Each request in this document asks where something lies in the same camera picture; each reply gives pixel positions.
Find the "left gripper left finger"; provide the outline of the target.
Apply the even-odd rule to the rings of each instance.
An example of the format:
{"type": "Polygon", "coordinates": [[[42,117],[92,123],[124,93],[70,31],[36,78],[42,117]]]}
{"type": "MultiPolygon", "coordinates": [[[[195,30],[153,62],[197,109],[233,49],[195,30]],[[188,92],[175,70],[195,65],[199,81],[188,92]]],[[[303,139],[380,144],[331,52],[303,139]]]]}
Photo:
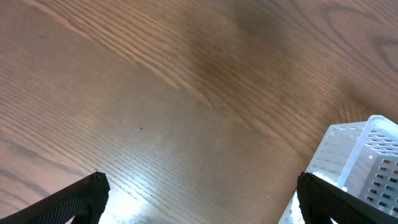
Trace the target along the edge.
{"type": "Polygon", "coordinates": [[[3,224],[97,224],[105,211],[110,186],[106,174],[94,172],[58,192],[1,219],[3,224]]]}

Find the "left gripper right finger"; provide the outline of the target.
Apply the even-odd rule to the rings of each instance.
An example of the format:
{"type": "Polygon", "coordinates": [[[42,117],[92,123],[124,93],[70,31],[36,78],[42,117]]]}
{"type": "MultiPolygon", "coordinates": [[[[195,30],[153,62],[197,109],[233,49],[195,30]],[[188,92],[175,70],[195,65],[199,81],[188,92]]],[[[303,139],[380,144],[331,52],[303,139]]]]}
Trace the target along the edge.
{"type": "Polygon", "coordinates": [[[298,176],[296,191],[305,224],[397,223],[397,218],[308,172],[298,176]]]}

